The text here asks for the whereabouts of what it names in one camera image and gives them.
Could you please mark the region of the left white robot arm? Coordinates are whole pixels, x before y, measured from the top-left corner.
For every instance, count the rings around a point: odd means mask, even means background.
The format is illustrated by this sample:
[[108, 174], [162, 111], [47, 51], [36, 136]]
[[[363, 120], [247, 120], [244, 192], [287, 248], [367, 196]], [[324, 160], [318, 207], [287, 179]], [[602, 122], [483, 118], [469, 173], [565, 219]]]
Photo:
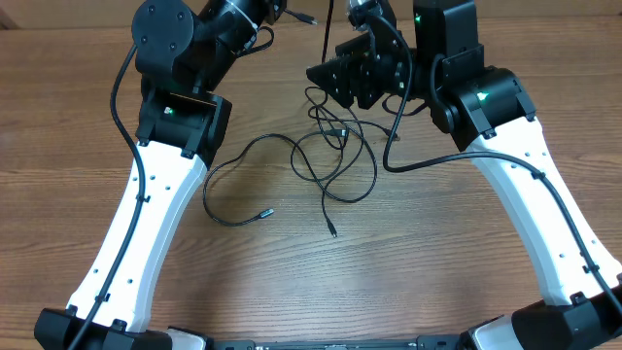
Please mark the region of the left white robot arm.
[[120, 205], [88, 274], [62, 310], [44, 309], [34, 335], [46, 349], [213, 347], [199, 332], [150, 329], [158, 276], [181, 218], [222, 145], [230, 103], [216, 87], [256, 51], [263, 24], [286, 3], [148, 0], [136, 11], [124, 60], [141, 76], [139, 124], [125, 133], [133, 163]]

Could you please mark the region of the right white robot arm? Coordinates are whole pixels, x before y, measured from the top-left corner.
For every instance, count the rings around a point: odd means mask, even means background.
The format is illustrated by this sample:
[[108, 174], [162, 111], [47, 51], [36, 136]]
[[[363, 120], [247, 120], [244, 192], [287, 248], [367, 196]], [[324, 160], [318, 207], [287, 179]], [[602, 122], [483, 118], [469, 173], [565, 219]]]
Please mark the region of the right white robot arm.
[[540, 301], [440, 343], [444, 349], [591, 349], [621, 334], [621, 264], [582, 215], [549, 153], [536, 106], [489, 66], [471, 1], [417, 1], [416, 43], [386, 1], [351, 1], [359, 36], [308, 79], [339, 105], [418, 99], [499, 197], [532, 262]]

